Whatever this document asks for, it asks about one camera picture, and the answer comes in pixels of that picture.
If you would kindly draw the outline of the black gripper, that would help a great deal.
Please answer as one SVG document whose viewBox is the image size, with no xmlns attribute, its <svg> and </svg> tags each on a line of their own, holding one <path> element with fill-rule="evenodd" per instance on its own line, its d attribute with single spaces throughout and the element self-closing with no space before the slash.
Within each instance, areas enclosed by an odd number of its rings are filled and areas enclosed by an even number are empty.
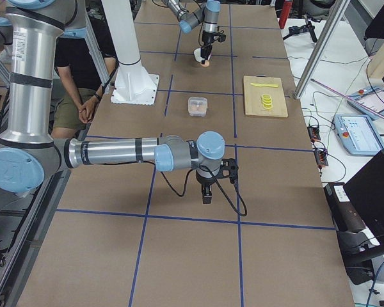
<svg viewBox="0 0 384 307">
<path fill-rule="evenodd" d="M 211 186 L 215 183 L 215 179 L 213 179 L 213 177 L 210 177 L 210 178 L 203 177 L 200 174 L 196 174 L 196 179 L 201 184 L 202 203 L 211 204 L 212 202 Z"/>
<path fill-rule="evenodd" d="M 209 61 L 212 52 L 212 44 L 214 43 L 215 33 L 202 32 L 202 47 L 200 48 L 201 61 Z"/>
</svg>

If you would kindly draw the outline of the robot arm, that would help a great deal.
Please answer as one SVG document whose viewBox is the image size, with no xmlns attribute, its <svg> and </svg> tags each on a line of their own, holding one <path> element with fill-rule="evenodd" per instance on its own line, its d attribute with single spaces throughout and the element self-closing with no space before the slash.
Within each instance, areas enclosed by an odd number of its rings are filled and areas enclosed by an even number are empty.
<svg viewBox="0 0 384 307">
<path fill-rule="evenodd" d="M 159 78 L 138 49 L 128 1 L 104 1 L 107 21 L 89 19 L 84 1 L 9 1 L 0 28 L 11 37 L 8 126 L 0 134 L 0 188 L 23 193 L 63 168 L 150 161 L 160 172 L 195 170 L 204 203 L 227 166 L 217 132 L 196 141 L 177 136 L 80 141 L 107 82 L 114 103 L 154 103 Z"/>
<path fill-rule="evenodd" d="M 194 28 L 201 26 L 201 39 L 199 43 L 200 54 L 197 61 L 207 67 L 212 54 L 214 42 L 224 42 L 226 34 L 220 30 L 218 18 L 221 10 L 219 1 L 206 1 L 198 4 L 198 8 L 190 12 L 181 6 L 180 1 L 162 1 L 164 8 L 169 8 L 179 21 L 179 26 L 184 34 L 190 33 Z"/>
</svg>

